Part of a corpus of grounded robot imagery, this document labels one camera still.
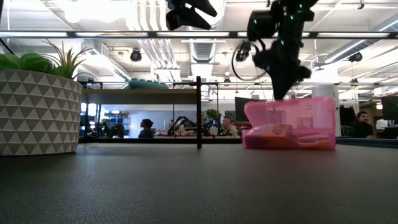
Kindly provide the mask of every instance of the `screen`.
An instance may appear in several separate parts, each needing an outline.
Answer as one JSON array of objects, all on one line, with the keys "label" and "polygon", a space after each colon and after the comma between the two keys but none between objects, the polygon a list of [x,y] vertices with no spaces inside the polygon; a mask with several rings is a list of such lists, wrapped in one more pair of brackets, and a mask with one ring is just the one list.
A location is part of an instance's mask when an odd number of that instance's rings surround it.
[{"label": "screen", "polygon": [[398,96],[385,96],[381,98],[383,105],[383,119],[397,120],[398,119]]},{"label": "screen", "polygon": [[235,97],[236,121],[249,121],[244,114],[244,105],[249,102],[264,102],[265,100],[254,100],[250,98]]}]

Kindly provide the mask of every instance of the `plant pot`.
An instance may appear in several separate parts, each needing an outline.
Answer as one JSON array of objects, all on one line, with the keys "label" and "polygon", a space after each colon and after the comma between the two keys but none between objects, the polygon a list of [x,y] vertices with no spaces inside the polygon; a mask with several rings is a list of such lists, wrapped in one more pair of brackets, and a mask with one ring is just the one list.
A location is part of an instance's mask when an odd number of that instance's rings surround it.
[{"label": "plant pot", "polygon": [[82,88],[56,75],[0,70],[0,156],[75,152]]}]

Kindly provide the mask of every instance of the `gray table surface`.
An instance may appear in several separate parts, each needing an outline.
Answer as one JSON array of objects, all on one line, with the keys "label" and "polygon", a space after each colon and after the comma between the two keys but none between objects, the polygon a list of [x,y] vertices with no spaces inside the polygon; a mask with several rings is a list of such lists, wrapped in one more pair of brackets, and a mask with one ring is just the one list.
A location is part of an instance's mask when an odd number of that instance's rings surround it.
[{"label": "gray table surface", "polygon": [[0,157],[0,223],[398,223],[398,150],[79,145]]}]

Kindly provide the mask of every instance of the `woman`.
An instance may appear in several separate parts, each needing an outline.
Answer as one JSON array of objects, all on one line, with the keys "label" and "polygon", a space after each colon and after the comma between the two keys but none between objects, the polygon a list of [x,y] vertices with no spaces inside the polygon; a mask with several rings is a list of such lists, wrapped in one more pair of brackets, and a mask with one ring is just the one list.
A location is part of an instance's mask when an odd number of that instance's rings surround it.
[{"label": "woman", "polygon": [[150,129],[154,123],[150,119],[143,119],[141,127],[143,130],[139,133],[138,138],[153,138],[154,132]]}]

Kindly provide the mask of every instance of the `green plant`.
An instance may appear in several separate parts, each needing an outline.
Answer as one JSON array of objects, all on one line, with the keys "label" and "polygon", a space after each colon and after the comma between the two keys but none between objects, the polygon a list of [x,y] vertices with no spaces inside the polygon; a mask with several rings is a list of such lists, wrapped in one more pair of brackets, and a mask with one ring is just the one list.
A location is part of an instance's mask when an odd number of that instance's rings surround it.
[{"label": "green plant", "polygon": [[214,109],[206,110],[206,116],[210,119],[218,119],[220,117],[220,113]]},{"label": "green plant", "polygon": [[0,70],[15,69],[33,72],[54,73],[55,68],[50,60],[43,58],[37,52],[28,51],[21,57],[5,53],[0,55]]},{"label": "green plant", "polygon": [[76,55],[72,53],[72,48],[65,53],[64,48],[63,48],[63,42],[62,42],[62,49],[59,49],[56,45],[54,45],[53,43],[51,43],[49,40],[44,41],[46,44],[51,45],[54,50],[57,52],[59,58],[54,57],[52,55],[47,55],[47,54],[43,54],[42,56],[52,60],[57,66],[55,66],[55,70],[54,70],[54,75],[59,75],[61,77],[64,78],[70,78],[70,79],[74,79],[75,77],[73,77],[73,72],[76,70],[77,66],[79,66],[79,64],[81,64],[82,62],[84,62],[85,60],[81,60],[79,62],[77,62],[77,59],[82,55],[82,53],[91,50],[88,48],[84,48],[82,49],[80,52],[78,52]]}]

